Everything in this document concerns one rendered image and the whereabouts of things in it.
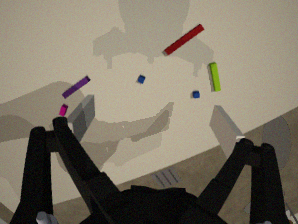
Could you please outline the red rod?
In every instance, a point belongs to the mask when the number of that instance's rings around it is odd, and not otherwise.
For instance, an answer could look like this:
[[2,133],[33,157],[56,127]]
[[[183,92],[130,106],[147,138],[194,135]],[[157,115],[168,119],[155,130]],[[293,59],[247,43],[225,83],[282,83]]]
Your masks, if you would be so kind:
[[169,47],[167,47],[165,49],[165,52],[170,55],[171,53],[173,53],[175,50],[177,50],[179,47],[181,47],[182,45],[184,45],[186,42],[188,42],[190,39],[192,39],[193,37],[195,37],[197,34],[199,34],[200,32],[202,32],[204,30],[203,26],[201,24],[199,24],[198,26],[196,26],[195,28],[193,28],[191,31],[189,31],[188,33],[186,33],[184,36],[182,36],[181,38],[179,38],[177,41],[175,41],[173,44],[171,44]]

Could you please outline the purple rod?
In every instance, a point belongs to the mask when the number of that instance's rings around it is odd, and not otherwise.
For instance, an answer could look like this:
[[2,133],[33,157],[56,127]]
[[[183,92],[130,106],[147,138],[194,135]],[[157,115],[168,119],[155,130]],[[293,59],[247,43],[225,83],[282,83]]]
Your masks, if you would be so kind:
[[86,76],[84,77],[82,80],[80,80],[78,83],[76,83],[75,85],[73,85],[71,88],[69,88],[67,91],[65,91],[62,96],[64,98],[67,98],[68,96],[70,96],[72,93],[74,93],[76,90],[78,90],[79,88],[81,88],[82,86],[84,86],[86,83],[88,83],[90,81],[89,77]]

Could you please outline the short magenta rod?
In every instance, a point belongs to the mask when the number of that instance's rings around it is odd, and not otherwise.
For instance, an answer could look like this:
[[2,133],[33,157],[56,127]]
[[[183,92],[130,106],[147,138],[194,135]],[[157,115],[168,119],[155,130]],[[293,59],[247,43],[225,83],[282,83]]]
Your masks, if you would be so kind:
[[66,114],[67,109],[68,109],[68,106],[63,104],[61,109],[60,109],[59,115],[64,116]]

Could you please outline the lime green rod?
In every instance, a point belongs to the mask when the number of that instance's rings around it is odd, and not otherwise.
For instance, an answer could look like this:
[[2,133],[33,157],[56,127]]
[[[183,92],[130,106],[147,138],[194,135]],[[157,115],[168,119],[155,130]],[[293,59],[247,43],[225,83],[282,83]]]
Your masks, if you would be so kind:
[[217,63],[209,63],[214,91],[221,91]]

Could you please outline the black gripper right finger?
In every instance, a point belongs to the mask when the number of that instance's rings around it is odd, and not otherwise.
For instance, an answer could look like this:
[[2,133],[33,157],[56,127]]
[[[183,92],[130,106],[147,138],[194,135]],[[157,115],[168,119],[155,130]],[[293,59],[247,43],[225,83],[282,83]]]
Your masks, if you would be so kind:
[[240,129],[219,105],[214,105],[209,125],[227,161],[181,216],[178,224],[211,224],[228,198],[244,165],[251,166],[249,224],[290,224],[285,212],[274,147],[268,143],[262,143],[261,147],[255,146],[251,140],[244,138]]

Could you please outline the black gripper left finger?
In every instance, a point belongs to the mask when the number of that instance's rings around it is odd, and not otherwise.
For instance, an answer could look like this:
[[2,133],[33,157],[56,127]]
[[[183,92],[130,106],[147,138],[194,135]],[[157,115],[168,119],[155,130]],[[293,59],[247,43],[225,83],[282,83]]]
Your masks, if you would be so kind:
[[10,224],[59,224],[53,215],[51,152],[59,152],[90,214],[99,208],[110,224],[147,224],[144,215],[105,172],[99,171],[80,144],[94,117],[94,95],[88,94],[68,118],[52,120],[54,130],[46,131],[42,126],[31,129],[20,203]]

